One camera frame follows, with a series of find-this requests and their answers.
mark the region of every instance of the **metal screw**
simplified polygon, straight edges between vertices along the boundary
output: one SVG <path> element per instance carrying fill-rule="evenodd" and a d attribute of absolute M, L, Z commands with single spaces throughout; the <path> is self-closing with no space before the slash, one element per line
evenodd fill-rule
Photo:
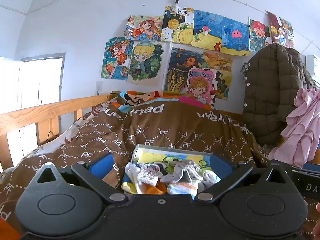
<path fill-rule="evenodd" d="M 113 193 L 109 197 L 113 201 L 124 201 L 125 200 L 125 195 L 122 193 Z"/>
<path fill-rule="evenodd" d="M 159 199 L 159 200 L 158 200 L 158 203 L 159 203 L 159 204 L 164 204 L 165 202 L 166 202 L 166 201 L 165 201 L 164 199 Z"/>
<path fill-rule="evenodd" d="M 202 201 L 210 201 L 210 200 L 213 199 L 213 196 L 212 196 L 212 194 L 210 194 L 210 193 L 204 192 L 204 193 L 200 193 L 200 194 L 198 195 L 198 199 L 200 199 L 200 200 L 202 200 Z"/>

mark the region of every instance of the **white wall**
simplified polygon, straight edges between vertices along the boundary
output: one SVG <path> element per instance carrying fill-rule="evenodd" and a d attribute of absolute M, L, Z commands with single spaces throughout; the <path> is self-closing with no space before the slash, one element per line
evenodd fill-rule
<path fill-rule="evenodd" d="M 161 15 L 164 6 L 174 1 L 33 0 L 21 29 L 16 58 L 66 52 L 62 100 L 94 95 L 96 81 L 103 81 L 103 93 L 112 90 L 154 90 L 125 81 L 101 79 L 105 43 L 112 37 L 123 36 L 129 15 Z M 303 55 L 320 55 L 320 0 L 180 0 L 179 4 L 243 23 L 248 23 L 250 16 L 268 24 L 264 11 L 271 11 L 291 22 L 298 51 Z M 174 46 L 199 50 L 186 45 Z M 234 57 L 228 100 L 217 99 L 218 108 L 242 112 L 245 87 L 240 68 L 249 58 Z M 72 124 L 71 120 L 62 125 L 63 129 Z"/>
<path fill-rule="evenodd" d="M 32 0 L 0 0 L 0 57 L 14 59 L 20 30 Z"/>

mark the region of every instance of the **bedding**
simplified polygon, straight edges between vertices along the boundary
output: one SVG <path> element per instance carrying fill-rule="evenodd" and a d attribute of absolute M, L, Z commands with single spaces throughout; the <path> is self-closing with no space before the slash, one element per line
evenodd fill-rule
<path fill-rule="evenodd" d="M 45 162 L 57 168 L 77 161 L 94 162 L 110 153 L 114 163 L 103 181 L 120 188 L 124 168 L 137 144 L 223 155 L 237 163 L 267 164 L 245 125 L 195 98 L 160 91 L 124 91 L 80 118 L 70 129 L 24 158 L 0 183 L 1 217 L 22 233 L 14 208 L 22 192 Z"/>

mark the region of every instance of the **electrical outlet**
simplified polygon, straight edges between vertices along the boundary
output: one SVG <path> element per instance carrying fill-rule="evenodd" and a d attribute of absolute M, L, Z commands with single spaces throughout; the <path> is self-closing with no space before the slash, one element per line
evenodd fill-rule
<path fill-rule="evenodd" d="M 96 92 L 99 90 L 99 92 L 102 92 L 102 86 L 103 86 L 103 82 L 102 81 L 97 81 L 96 82 Z"/>

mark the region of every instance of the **brown puffer jacket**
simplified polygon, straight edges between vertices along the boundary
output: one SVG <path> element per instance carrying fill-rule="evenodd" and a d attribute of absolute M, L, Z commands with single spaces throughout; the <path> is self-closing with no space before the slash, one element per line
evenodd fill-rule
<path fill-rule="evenodd" d="M 260 145 L 275 144 L 295 109 L 298 89 L 315 88 L 300 53 L 273 43 L 248 62 L 244 95 L 244 123 Z"/>

